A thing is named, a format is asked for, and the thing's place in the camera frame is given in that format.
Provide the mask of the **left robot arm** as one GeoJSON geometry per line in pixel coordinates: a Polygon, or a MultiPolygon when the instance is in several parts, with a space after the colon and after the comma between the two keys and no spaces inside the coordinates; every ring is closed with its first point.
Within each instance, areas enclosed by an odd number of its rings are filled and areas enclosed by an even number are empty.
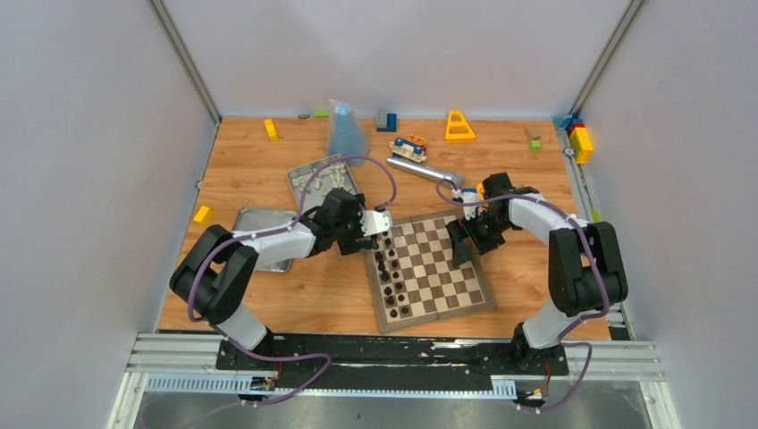
{"type": "Polygon", "coordinates": [[[390,213],[370,210],[363,194],[333,189],[319,206],[278,227],[228,231],[219,224],[205,229],[178,264],[168,283],[171,292],[198,316],[240,346],[240,358],[253,369],[274,357],[270,330],[244,304],[253,274],[262,266],[319,255],[337,246],[351,255],[374,246],[374,238],[392,227],[390,213]]]}

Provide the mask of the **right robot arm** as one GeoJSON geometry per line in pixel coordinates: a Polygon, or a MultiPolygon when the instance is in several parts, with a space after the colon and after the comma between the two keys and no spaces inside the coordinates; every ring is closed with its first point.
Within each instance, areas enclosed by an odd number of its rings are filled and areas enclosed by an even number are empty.
{"type": "Polygon", "coordinates": [[[511,341],[510,360],[518,371],[533,373],[577,326],[605,316],[627,297],[618,237],[610,223],[568,214],[537,189],[514,186],[505,172],[490,175],[478,188],[452,185],[445,200],[463,213],[446,226],[454,266],[503,245],[507,230],[528,231],[548,249],[550,297],[515,328],[511,341]]]}

